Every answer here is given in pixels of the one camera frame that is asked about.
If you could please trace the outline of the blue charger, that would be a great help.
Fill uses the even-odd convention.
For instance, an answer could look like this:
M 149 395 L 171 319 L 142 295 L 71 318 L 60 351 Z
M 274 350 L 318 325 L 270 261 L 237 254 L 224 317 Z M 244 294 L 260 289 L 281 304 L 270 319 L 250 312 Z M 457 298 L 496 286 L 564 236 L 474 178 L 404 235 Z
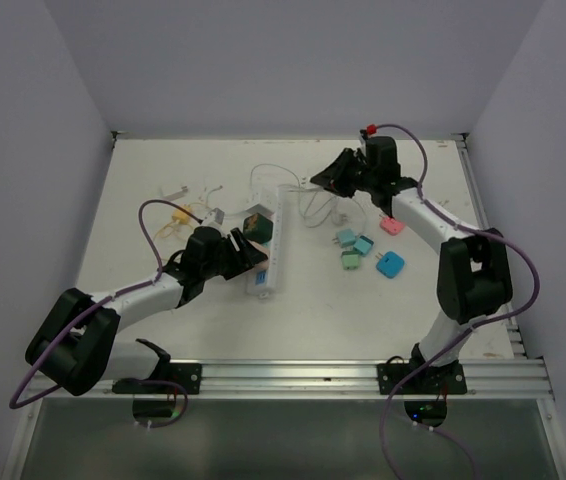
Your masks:
M 405 260 L 393 251 L 378 255 L 376 270 L 385 278 L 396 278 L 405 266 Z

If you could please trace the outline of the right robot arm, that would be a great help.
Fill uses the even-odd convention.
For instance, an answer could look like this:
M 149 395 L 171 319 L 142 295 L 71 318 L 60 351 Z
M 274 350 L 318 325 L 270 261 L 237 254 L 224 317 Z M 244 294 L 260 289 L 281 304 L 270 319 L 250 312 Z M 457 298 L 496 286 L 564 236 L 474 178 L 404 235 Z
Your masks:
M 505 246 L 498 231 L 477 230 L 458 219 L 443 220 L 421 198 L 418 182 L 402 174 L 396 142 L 389 136 L 363 139 L 344 149 L 311 183 L 343 198 L 358 191 L 374 206 L 416 233 L 438 255 L 439 314 L 408 362 L 387 362 L 385 375 L 403 392 L 434 393 L 453 379 L 459 352 L 479 321 L 512 298 Z

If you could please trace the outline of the light blue charger plug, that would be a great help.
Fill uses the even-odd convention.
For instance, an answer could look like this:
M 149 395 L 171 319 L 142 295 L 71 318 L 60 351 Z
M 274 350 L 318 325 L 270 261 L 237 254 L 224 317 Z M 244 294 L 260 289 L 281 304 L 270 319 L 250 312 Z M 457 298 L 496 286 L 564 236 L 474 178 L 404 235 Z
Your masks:
M 333 243 L 340 248 L 352 247 L 357 241 L 357 234 L 352 229 L 342 229 L 336 232 Z

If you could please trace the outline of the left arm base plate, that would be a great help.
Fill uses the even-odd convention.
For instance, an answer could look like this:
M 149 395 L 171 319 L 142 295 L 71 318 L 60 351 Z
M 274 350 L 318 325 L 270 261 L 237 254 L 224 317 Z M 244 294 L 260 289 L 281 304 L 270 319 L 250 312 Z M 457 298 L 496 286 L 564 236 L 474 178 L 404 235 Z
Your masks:
M 160 395 L 177 393 L 178 384 L 188 395 L 198 395 L 203 366 L 195 362 L 170 362 L 153 373 L 149 380 L 121 379 L 113 383 L 114 394 Z

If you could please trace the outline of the beige dragon charger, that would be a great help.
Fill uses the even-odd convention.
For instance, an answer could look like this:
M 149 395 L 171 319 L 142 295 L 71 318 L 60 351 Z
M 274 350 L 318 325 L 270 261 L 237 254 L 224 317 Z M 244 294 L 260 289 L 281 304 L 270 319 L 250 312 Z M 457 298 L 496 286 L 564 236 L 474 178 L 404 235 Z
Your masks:
M 253 242 L 253 241 L 251 241 L 251 244 L 266 257 L 266 260 L 269 260 L 270 250 L 267 246 L 260 245 L 256 242 Z

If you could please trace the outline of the white cube socket adapter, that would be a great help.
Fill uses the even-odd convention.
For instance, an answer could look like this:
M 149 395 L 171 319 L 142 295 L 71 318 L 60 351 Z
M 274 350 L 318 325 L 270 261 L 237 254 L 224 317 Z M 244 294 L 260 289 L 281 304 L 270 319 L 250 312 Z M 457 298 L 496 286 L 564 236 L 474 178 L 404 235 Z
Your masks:
M 259 208 L 273 213 L 276 211 L 278 206 L 278 196 L 277 193 L 266 187 L 266 186 L 258 186 L 253 190 L 253 201 L 255 205 Z

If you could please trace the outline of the dark green dragon charger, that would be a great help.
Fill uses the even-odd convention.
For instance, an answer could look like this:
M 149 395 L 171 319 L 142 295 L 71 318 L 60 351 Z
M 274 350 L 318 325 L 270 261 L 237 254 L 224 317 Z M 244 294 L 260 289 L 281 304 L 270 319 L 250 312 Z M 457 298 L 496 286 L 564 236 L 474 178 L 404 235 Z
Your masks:
M 242 232 L 247 240 L 263 245 L 272 239 L 273 222 L 260 213 L 253 213 L 243 220 Z

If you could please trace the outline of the mint green charger plug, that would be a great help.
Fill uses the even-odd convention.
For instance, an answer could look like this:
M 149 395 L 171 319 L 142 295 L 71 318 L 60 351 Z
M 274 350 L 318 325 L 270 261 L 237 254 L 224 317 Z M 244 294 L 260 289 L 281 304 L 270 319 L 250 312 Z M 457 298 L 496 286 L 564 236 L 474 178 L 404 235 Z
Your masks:
M 361 266 L 361 258 L 362 256 L 354 250 L 343 251 L 340 255 L 341 266 L 345 271 L 357 270 Z

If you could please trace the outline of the teal charger plug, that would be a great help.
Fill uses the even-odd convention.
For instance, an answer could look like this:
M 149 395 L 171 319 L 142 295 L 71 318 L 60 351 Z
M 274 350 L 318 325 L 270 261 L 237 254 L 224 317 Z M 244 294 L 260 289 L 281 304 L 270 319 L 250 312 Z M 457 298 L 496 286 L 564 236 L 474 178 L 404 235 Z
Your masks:
M 359 255 L 365 257 L 373 249 L 374 241 L 365 235 L 360 235 L 352 246 L 352 249 Z

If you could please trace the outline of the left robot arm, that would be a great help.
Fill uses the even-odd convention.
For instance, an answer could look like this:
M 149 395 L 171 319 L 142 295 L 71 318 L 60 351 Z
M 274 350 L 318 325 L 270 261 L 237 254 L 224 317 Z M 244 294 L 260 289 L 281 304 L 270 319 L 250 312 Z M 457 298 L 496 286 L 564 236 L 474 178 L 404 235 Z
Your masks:
M 231 280 L 268 259 L 237 228 L 223 235 L 210 226 L 198 227 L 186 247 L 147 280 L 115 292 L 63 292 L 27 347 L 25 360 L 74 396 L 106 379 L 152 393 L 172 390 L 177 377 L 170 355 L 145 339 L 119 344 L 118 333 L 187 305 L 212 278 Z

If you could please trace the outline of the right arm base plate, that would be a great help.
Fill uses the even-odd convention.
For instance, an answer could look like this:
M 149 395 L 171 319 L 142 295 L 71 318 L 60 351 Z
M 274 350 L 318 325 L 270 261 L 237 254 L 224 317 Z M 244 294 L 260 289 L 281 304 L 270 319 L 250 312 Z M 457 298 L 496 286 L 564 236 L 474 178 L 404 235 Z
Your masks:
M 395 385 L 416 369 L 416 364 L 393 356 L 376 365 L 377 383 L 381 395 L 389 395 Z M 443 367 L 428 367 L 409 379 L 398 390 L 403 395 L 465 395 L 468 393 L 465 373 L 456 360 Z

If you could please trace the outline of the yellow charger plug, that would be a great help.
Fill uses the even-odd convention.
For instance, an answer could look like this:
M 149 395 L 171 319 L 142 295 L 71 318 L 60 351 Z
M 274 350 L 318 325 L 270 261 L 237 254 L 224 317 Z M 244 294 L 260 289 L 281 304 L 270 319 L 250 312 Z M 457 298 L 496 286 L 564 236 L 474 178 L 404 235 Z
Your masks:
M 191 220 L 193 220 L 192 210 L 189 206 L 176 208 L 173 211 L 171 218 L 174 223 L 188 224 Z

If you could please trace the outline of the white power strip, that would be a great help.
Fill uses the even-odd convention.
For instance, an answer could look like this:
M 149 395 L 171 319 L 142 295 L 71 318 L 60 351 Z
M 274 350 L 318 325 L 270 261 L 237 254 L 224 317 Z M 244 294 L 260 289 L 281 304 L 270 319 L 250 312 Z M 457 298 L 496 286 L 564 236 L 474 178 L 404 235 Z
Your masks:
M 277 193 L 278 206 L 275 212 L 270 213 L 255 205 L 252 199 L 253 190 L 258 186 L 266 186 Z M 247 203 L 248 208 L 246 211 L 249 214 L 260 213 L 273 222 L 273 236 L 272 239 L 266 243 L 270 250 L 270 258 L 265 269 L 251 270 L 246 277 L 246 293 L 248 295 L 257 296 L 259 298 L 266 298 L 273 294 L 278 285 L 278 275 L 282 260 L 282 232 L 283 232 L 283 219 L 284 219 L 284 193 L 281 187 L 272 185 L 259 185 L 256 184 L 251 188 L 251 194 Z

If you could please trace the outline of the silver honor charger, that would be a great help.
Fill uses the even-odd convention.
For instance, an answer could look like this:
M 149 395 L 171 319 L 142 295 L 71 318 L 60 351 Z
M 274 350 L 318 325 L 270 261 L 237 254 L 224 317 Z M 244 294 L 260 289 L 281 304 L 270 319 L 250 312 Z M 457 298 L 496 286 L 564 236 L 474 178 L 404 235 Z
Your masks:
M 162 185 L 159 187 L 160 197 L 168 201 L 178 200 L 186 196 L 188 193 L 189 188 L 187 186 Z

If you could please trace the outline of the pink charger plug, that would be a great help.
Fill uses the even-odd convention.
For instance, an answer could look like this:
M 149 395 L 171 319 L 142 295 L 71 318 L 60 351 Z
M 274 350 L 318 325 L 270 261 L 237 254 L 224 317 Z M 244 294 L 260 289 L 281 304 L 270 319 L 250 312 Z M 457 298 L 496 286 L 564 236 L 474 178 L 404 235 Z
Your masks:
M 388 235 L 396 236 L 404 230 L 405 224 L 392 217 L 384 216 L 379 222 L 379 227 Z

